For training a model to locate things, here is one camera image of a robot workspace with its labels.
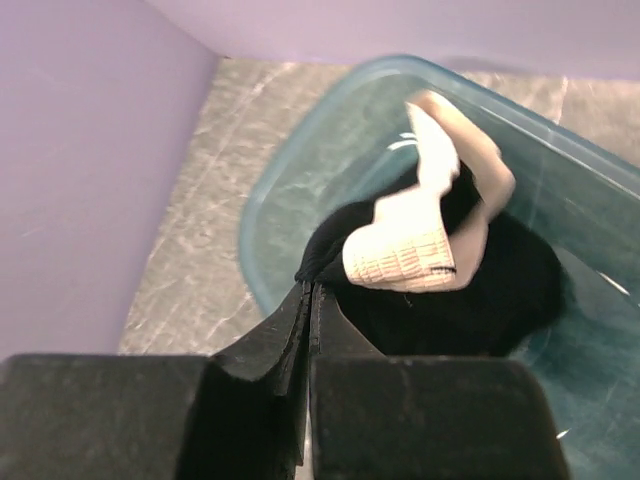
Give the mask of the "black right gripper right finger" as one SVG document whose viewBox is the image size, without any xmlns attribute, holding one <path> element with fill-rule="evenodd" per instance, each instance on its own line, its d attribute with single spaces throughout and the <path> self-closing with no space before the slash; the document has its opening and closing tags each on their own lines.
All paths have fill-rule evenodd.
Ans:
<svg viewBox="0 0 640 480">
<path fill-rule="evenodd" d="M 318 419 L 320 389 L 316 385 L 316 361 L 321 357 L 355 356 L 383 358 L 379 351 L 344 315 L 334 292 L 320 284 L 313 285 L 310 310 L 309 339 L 309 434 L 313 477 L 321 479 L 320 420 Z"/>
</svg>

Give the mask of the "black underwear beige waistband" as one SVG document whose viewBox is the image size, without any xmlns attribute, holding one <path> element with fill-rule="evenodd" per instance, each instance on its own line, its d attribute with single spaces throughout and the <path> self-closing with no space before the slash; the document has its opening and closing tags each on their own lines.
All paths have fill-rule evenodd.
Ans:
<svg viewBox="0 0 640 480">
<path fill-rule="evenodd" d="M 385 354 L 506 356 L 563 316 L 562 264 L 508 213 L 516 179 L 487 133 L 430 90 L 405 108 L 416 164 L 332 212 L 295 278 Z"/>
</svg>

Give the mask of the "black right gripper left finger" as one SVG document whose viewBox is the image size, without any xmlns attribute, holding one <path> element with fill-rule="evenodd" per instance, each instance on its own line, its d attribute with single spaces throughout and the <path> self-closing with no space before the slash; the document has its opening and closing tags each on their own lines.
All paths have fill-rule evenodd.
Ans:
<svg viewBox="0 0 640 480">
<path fill-rule="evenodd" d="M 215 479 L 292 479 L 304 460 L 311 285 L 212 358 Z"/>
</svg>

